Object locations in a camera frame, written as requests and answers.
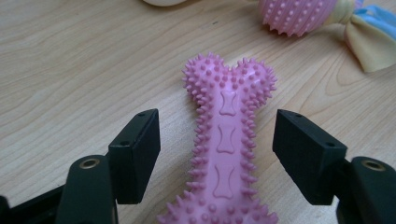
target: pink spiky ball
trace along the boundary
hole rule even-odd
[[[279,34],[301,36],[319,28],[332,14],[337,0],[260,0],[264,24]],[[362,1],[356,0],[355,7]]]

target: wood grain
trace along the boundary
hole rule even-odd
[[[366,1],[396,12],[396,2]],[[278,77],[257,113],[255,184],[279,223],[336,223],[307,203],[272,152],[278,108],[304,114],[348,147],[396,166],[396,67],[364,74],[343,26],[301,38],[261,25],[257,2],[0,1],[0,194],[15,206],[64,183],[71,163],[105,154],[134,114],[159,108],[162,152],[144,201],[120,223],[155,223],[190,178],[196,105],[181,69],[198,53],[265,60]]]

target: dog toy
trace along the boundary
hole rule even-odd
[[[185,2],[186,0],[143,0],[143,1],[156,7],[170,7]]]
[[[363,0],[260,0],[263,23],[279,34],[301,36],[322,25],[346,26],[346,43],[365,72],[396,64],[396,15]]]
[[[167,204],[168,213],[160,223],[277,223],[268,206],[252,199],[257,190],[250,185],[255,147],[254,110],[271,98],[276,77],[273,69],[254,59],[223,65],[219,55],[199,55],[186,64],[183,78],[187,92],[200,106],[195,129],[193,180],[191,191],[176,204]]]

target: pink bone toy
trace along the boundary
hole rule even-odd
[[[254,59],[244,59],[238,66],[223,65],[219,55],[209,53],[189,60],[184,71],[185,88],[200,105],[193,165],[193,181],[187,185],[184,198],[167,204],[168,213],[158,216],[165,223],[277,223],[268,206],[253,200],[257,181],[249,174],[255,169],[250,162],[255,147],[251,140],[254,110],[272,97],[276,77],[273,69]]]

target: black plastic bracket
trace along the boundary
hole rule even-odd
[[[10,208],[0,196],[1,224],[118,223],[118,203],[140,203],[161,150],[157,109],[125,126],[105,156],[72,164],[64,186]]]
[[[337,207],[339,223],[396,221],[396,173],[367,157],[345,160],[347,147],[306,117],[278,110],[273,151],[305,198],[313,205]]]

